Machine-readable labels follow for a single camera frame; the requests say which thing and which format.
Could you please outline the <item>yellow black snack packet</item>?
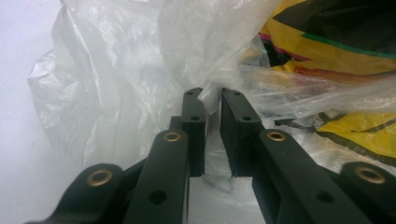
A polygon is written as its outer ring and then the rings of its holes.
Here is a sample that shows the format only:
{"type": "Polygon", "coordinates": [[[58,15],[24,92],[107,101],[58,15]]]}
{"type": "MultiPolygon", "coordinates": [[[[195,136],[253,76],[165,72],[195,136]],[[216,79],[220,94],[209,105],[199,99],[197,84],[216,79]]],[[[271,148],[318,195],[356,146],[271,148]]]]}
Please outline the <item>yellow black snack packet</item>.
{"type": "MultiPolygon", "coordinates": [[[[366,82],[396,105],[396,0],[283,0],[259,35],[273,69],[366,82]]],[[[318,116],[320,136],[396,167],[396,112],[318,116]]]]}

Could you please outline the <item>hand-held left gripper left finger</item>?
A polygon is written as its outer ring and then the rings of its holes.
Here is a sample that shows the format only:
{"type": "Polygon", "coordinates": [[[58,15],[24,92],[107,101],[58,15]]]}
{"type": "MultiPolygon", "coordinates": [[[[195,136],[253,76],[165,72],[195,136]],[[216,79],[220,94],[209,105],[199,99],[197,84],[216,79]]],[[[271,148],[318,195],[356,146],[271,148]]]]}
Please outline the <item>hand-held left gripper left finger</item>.
{"type": "Polygon", "coordinates": [[[183,94],[181,115],[170,121],[170,129],[180,129],[189,137],[191,177],[205,173],[206,112],[198,99],[202,88],[194,88],[183,94]]]}

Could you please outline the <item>white table mat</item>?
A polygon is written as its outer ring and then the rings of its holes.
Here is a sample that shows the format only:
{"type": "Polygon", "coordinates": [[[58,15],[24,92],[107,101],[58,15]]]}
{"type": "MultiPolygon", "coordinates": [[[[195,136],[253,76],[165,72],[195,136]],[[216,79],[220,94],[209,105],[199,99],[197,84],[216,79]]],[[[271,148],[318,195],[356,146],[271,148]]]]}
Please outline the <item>white table mat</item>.
{"type": "Polygon", "coordinates": [[[0,0],[0,224],[47,217],[72,173],[50,148],[27,77],[52,48],[59,0],[0,0]]]}

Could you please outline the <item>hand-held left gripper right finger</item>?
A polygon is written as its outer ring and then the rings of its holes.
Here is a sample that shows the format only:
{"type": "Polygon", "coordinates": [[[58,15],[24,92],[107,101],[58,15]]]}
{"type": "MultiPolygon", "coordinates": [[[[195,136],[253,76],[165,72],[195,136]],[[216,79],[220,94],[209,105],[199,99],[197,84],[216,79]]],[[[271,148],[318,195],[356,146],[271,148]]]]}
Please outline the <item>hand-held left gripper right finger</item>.
{"type": "Polygon", "coordinates": [[[232,177],[252,176],[252,139],[262,129],[262,120],[246,96],[240,91],[223,89],[219,131],[232,177]]]}

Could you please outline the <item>clear smiley plastic bag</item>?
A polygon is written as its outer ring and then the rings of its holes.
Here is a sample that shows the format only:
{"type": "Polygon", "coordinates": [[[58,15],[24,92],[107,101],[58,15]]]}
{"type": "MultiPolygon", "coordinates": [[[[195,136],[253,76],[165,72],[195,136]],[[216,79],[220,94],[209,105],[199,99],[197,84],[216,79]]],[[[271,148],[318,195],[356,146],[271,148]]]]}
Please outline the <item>clear smiley plastic bag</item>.
{"type": "Polygon", "coordinates": [[[271,67],[259,31],[283,0],[61,0],[53,49],[28,77],[51,146],[81,167],[143,159],[154,135],[202,88],[209,116],[219,93],[244,93],[269,127],[291,133],[319,164],[367,161],[316,133],[321,112],[368,105],[396,112],[390,91],[271,67]]]}

